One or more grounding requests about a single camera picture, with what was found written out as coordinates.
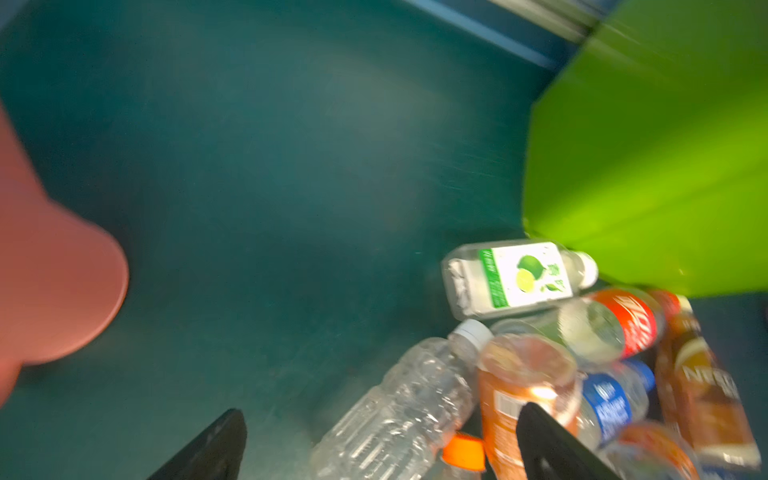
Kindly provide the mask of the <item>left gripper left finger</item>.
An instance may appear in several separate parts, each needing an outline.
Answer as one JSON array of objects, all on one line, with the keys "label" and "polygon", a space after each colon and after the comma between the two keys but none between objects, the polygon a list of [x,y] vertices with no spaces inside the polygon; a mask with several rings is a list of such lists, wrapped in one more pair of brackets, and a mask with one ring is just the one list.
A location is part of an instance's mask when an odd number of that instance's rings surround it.
[{"label": "left gripper left finger", "polygon": [[246,442],[243,412],[226,410],[148,479],[235,480],[239,477]]}]

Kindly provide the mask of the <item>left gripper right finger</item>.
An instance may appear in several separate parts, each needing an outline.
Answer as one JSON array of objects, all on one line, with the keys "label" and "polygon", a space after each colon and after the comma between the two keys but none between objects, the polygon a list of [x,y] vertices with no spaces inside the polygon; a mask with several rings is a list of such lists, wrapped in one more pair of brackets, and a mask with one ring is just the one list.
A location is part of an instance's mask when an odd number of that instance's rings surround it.
[{"label": "left gripper right finger", "polygon": [[620,477],[538,404],[525,404],[516,436],[528,479],[612,479]]}]

